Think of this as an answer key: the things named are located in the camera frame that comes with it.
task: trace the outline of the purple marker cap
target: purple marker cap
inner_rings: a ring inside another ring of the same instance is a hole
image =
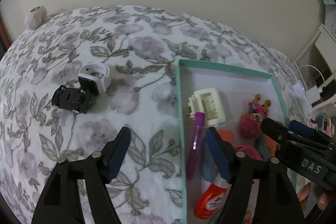
[[[205,114],[203,112],[195,113],[195,125],[199,127],[204,126]]]

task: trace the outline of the white roll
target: white roll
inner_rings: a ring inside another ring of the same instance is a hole
[[[34,7],[25,18],[25,27],[29,30],[37,29],[46,19],[47,9],[43,6]]]

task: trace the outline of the white furniture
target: white furniture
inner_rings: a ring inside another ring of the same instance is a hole
[[[325,80],[325,82],[318,87],[320,93],[322,92],[322,88],[329,85],[333,80],[336,79],[336,39],[335,37],[325,28],[323,24],[320,25],[319,29],[310,40],[309,44],[305,47],[305,49],[299,54],[299,56],[293,62],[301,79],[304,82],[304,79],[300,73],[300,69],[297,65],[297,62],[303,57],[303,55],[313,46],[319,50],[326,64],[328,65],[330,71],[332,72],[331,76]],[[336,106],[336,93],[330,97],[328,100],[316,105],[313,107],[313,111],[317,110],[323,106],[328,104],[333,104]]]

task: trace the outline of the red bottle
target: red bottle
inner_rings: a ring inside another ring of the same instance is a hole
[[[208,219],[218,208],[223,200],[229,184],[221,178],[219,174],[215,177],[213,183],[204,192],[196,205],[195,216],[198,219]]]

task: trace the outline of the white bottle cap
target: white bottle cap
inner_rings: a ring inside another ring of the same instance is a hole
[[[228,184],[227,181],[223,179],[219,173],[217,174],[212,183],[218,186],[219,188],[228,188],[230,186],[230,184]]]

